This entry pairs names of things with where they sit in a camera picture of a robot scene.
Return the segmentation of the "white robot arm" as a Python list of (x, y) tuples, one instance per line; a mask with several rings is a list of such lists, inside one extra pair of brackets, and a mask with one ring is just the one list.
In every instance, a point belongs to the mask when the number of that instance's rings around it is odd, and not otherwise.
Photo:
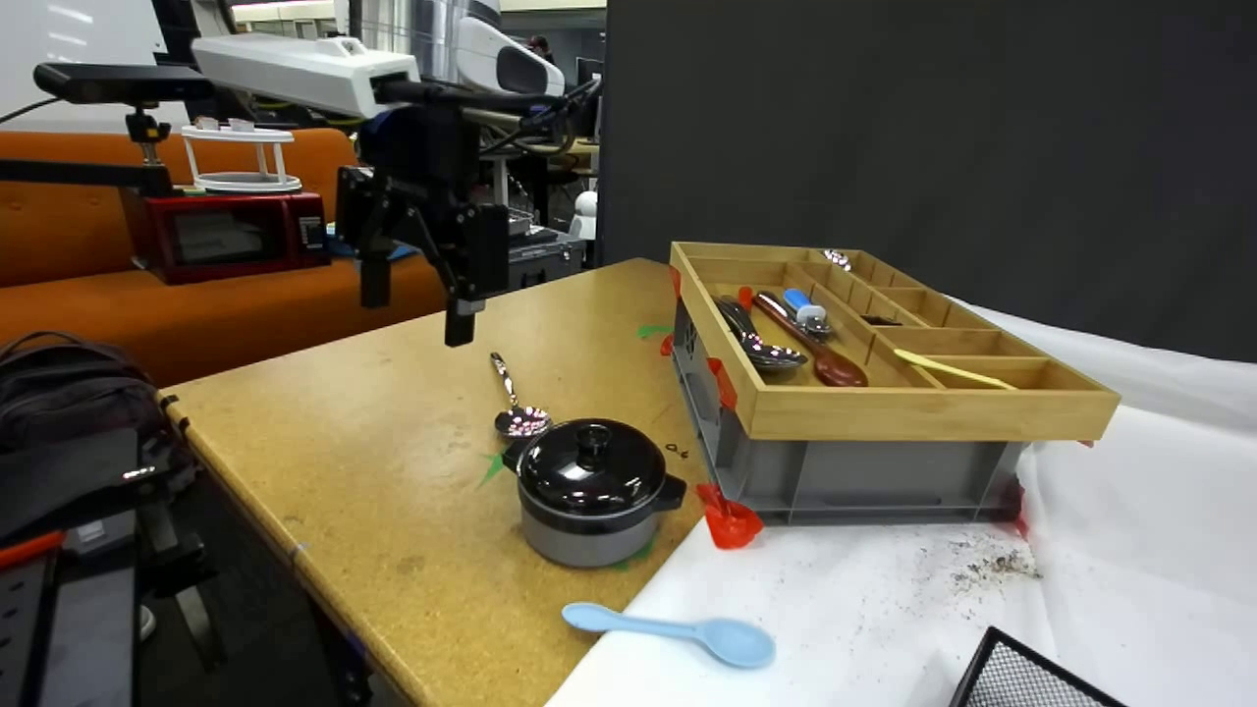
[(418, 247), (446, 285), (446, 341), (467, 345), (474, 312), (508, 285), (511, 196), (490, 171), (535, 143), (566, 143), (598, 85), (511, 37), (467, 0), (435, 15), (435, 65), (355, 33), (210, 33), (192, 60), (211, 85), (357, 121), (357, 162), (337, 167), (337, 234), (357, 247), (361, 302), (395, 298), (395, 247)]

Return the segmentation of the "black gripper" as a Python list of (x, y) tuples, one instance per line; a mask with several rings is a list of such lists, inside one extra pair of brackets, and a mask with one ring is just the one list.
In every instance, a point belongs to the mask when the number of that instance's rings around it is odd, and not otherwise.
[(361, 251), (361, 302), (388, 302), (395, 247), (408, 244), (448, 264), (446, 341), (467, 345), (474, 312), (508, 285), (508, 206), (480, 187), (480, 124), (459, 105), (370, 119), (357, 162), (337, 167), (337, 234)]

